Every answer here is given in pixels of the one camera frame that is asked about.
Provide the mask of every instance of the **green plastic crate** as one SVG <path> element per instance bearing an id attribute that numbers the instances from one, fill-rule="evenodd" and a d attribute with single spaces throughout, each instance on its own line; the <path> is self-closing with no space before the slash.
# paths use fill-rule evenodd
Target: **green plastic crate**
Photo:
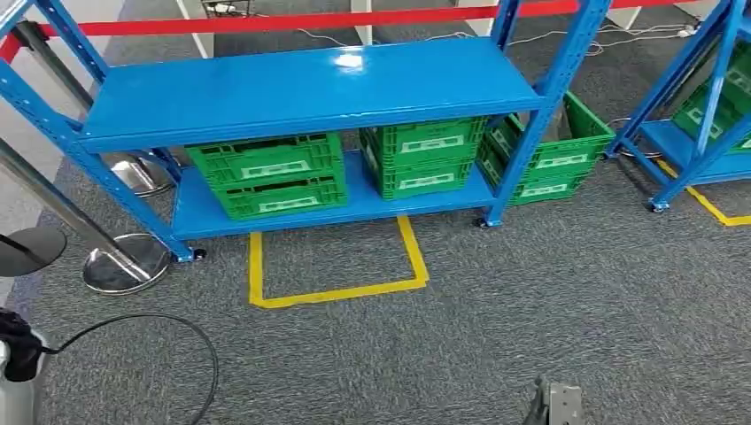
<path id="1" fill-rule="evenodd" d="M 342 143 L 335 132 L 199 144 L 186 151 L 212 187 L 344 175 Z"/>
<path id="2" fill-rule="evenodd" d="M 447 159 L 430 164 L 383 167 L 372 145 L 374 136 L 361 133 L 363 161 L 375 179 L 384 199 L 401 199 L 425 193 L 456 190 L 464 187 L 474 158 Z"/>
<path id="3" fill-rule="evenodd" d="M 485 180 L 496 188 L 501 181 L 505 166 L 487 140 L 480 145 L 477 163 Z M 509 204 L 524 205 L 573 197 L 588 175 L 589 172 L 586 171 L 580 174 L 551 175 L 542 179 L 524 179 L 516 186 Z"/>
<path id="4" fill-rule="evenodd" d="M 732 51 L 722 96 L 739 112 L 751 112 L 751 51 L 745 42 L 738 42 Z"/>
<path id="5" fill-rule="evenodd" d="M 615 136 L 613 130 L 573 94 L 567 93 L 563 103 L 572 138 L 540 143 L 523 174 L 523 180 L 587 173 Z M 491 139 L 504 167 L 516 149 L 522 131 L 522 123 L 514 116 L 507 117 L 505 122 L 488 131 L 486 137 Z"/>
<path id="6" fill-rule="evenodd" d="M 683 129 L 691 137 L 699 136 L 701 119 L 704 116 L 704 108 L 708 96 L 708 88 L 705 85 L 699 86 L 693 94 L 681 105 L 680 109 L 673 115 L 672 121 L 679 128 Z M 709 130 L 708 144 L 716 142 L 725 131 L 743 117 L 743 114 L 735 109 L 735 106 L 725 97 L 720 96 L 717 102 L 715 119 L 712 121 L 712 127 Z M 746 137 L 733 148 L 730 152 L 749 152 L 751 150 L 751 137 Z"/>
<path id="7" fill-rule="evenodd" d="M 232 220 L 301 213 L 347 203 L 344 179 L 334 175 L 213 189 L 213 193 Z"/>
<path id="8" fill-rule="evenodd" d="M 487 117 L 428 121 L 365 129 L 375 133 L 373 151 L 383 166 L 411 166 L 477 154 Z"/>

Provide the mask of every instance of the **shelf board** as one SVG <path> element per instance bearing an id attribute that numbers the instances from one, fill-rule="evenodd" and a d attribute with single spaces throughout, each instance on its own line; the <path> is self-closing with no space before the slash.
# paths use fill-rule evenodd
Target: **shelf board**
<path id="1" fill-rule="evenodd" d="M 386 201 L 373 188 L 358 151 L 345 153 L 347 206 L 318 211 L 267 217 L 254 220 L 231 220 L 209 190 L 196 168 L 185 169 L 177 190 L 173 231 L 182 240 L 202 237 L 239 235 L 249 232 L 302 228 L 346 221 L 381 219 L 402 214 L 476 208 L 491 205 L 495 198 L 483 176 L 472 167 L 463 189 L 436 192 L 417 197 Z"/>
<path id="2" fill-rule="evenodd" d="M 672 121 L 645 122 L 641 126 L 641 131 L 677 172 L 683 171 L 691 161 L 691 150 L 695 141 Z M 751 153 L 729 153 L 694 177 L 690 184 L 729 182 L 748 178 L 751 178 Z"/>
<path id="3" fill-rule="evenodd" d="M 487 37 L 120 66 L 82 130 L 92 152 L 538 109 Z"/>

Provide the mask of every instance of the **red barrier rope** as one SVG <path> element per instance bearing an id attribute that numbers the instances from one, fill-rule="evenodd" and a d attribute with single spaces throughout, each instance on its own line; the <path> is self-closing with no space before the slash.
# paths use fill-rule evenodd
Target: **red barrier rope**
<path id="1" fill-rule="evenodd" d="M 637 6 L 656 6 L 694 0 L 615 0 L 612 9 Z M 574 13 L 577 0 L 544 0 L 522 4 L 522 17 Z M 337 12 L 299 15 L 278 15 L 253 18 L 167 19 L 122 22 L 85 22 L 81 30 L 86 35 L 163 35 L 189 33 L 235 33 L 279 31 L 297 28 L 335 28 L 361 25 L 404 25 L 451 20 L 495 18 L 497 6 L 451 7 L 380 12 Z M 56 36 L 49 25 L 44 33 Z M 0 58 L 11 63 L 20 49 L 19 41 L 8 34 L 0 44 Z"/>
<path id="2" fill-rule="evenodd" d="M 13 58 L 19 54 L 20 49 L 21 43 L 19 42 L 19 39 L 16 38 L 15 35 L 9 33 L 5 37 L 5 40 L 3 40 L 3 43 L 0 44 L 0 58 L 10 64 L 13 61 Z"/>

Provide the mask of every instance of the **black cable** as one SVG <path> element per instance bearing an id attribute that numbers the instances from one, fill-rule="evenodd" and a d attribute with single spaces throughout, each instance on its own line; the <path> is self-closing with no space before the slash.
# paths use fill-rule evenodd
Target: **black cable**
<path id="1" fill-rule="evenodd" d="M 111 319 L 107 319 L 106 321 L 100 321 L 96 325 L 90 326 L 88 328 L 85 328 L 81 332 L 75 334 L 72 338 L 65 341 L 62 345 L 60 345 L 60 348 L 52 349 L 48 347 L 42 347 L 42 351 L 47 354 L 60 354 L 63 352 L 66 348 L 68 348 L 72 343 L 78 341 L 82 336 L 88 334 L 89 332 L 92 332 L 94 330 L 97 330 L 99 328 L 102 328 L 103 326 L 109 325 L 111 323 L 114 323 L 116 321 L 124 321 L 127 319 L 136 319 L 139 317 L 160 317 L 163 319 L 169 319 L 172 321 L 179 321 L 183 325 L 190 328 L 193 332 L 195 332 L 198 336 L 201 337 L 201 339 L 204 340 L 204 343 L 206 344 L 206 348 L 209 349 L 209 353 L 211 354 L 212 358 L 212 365 L 213 365 L 213 378 L 212 378 L 212 385 L 211 389 L 209 390 L 208 395 L 206 396 L 206 400 L 204 401 L 204 405 L 201 406 L 201 410 L 199 410 L 196 414 L 193 415 L 193 419 L 190 420 L 190 425 L 196 425 L 198 422 L 204 417 L 206 412 L 209 410 L 209 406 L 213 402 L 213 398 L 216 395 L 217 387 L 219 387 L 219 356 L 216 353 L 216 349 L 213 348 L 213 344 L 209 337 L 206 335 L 206 333 L 203 331 L 203 329 L 199 328 L 198 325 L 194 324 L 192 321 L 189 321 L 187 319 L 183 319 L 182 317 L 173 316 L 171 314 L 162 314 L 162 313 L 135 313 L 135 314 L 125 314 L 122 316 L 113 317 Z"/>

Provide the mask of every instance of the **blue metal shelf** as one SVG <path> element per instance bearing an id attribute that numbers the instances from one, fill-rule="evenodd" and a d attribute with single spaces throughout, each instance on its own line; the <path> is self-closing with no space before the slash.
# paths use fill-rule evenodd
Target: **blue metal shelf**
<path id="1" fill-rule="evenodd" d="M 670 120 L 648 121 L 641 133 L 677 168 L 684 171 L 691 161 L 693 139 Z M 751 178 L 751 153 L 734 153 L 720 157 L 709 168 L 691 179 L 691 184 L 728 182 Z"/>
<path id="2" fill-rule="evenodd" d="M 688 185 L 751 178 L 751 153 L 732 152 L 733 146 L 751 133 L 751 114 L 743 115 L 716 140 L 710 142 L 709 138 L 735 44 L 739 40 L 751 41 L 751 18 L 745 16 L 745 9 L 745 0 L 720 0 L 605 149 L 611 158 L 621 148 L 630 151 L 660 183 L 660 190 L 649 198 L 656 212 L 669 208 L 670 200 Z M 691 78 L 697 64 L 715 53 L 698 135 L 688 135 L 669 120 L 648 121 Z M 638 135 L 649 139 L 672 163 L 677 172 L 674 178 L 669 178 L 639 150 L 635 144 Z"/>
<path id="3" fill-rule="evenodd" d="M 57 113 L 0 60 L 0 97 L 22 114 L 180 261 L 188 239 L 299 228 L 399 214 L 484 207 L 498 226 L 549 121 L 597 34 L 610 0 L 579 0 L 577 16 L 534 84 L 504 50 L 521 0 L 500 3 L 490 37 L 379 44 L 109 67 L 61 0 L 27 0 L 3 14 L 0 36 L 29 4 L 54 27 L 99 85 L 86 122 Z M 345 207 L 232 221 L 196 169 L 167 146 L 532 111 L 503 183 L 491 190 L 476 167 L 464 189 L 384 201 L 346 154 Z M 161 164 L 177 183 L 172 223 L 137 197 L 99 153 L 126 151 Z"/>
<path id="4" fill-rule="evenodd" d="M 181 60 L 112 68 L 83 143 L 124 151 L 526 111 L 543 101 L 487 37 Z"/>
<path id="5" fill-rule="evenodd" d="M 238 235 L 248 232 L 302 228 L 347 221 L 381 219 L 401 214 L 436 213 L 477 208 L 495 201 L 477 166 L 463 189 L 387 201 L 368 179 L 358 151 L 345 153 L 347 206 L 255 220 L 231 220 L 195 168 L 184 170 L 174 206 L 173 230 L 179 239 Z"/>

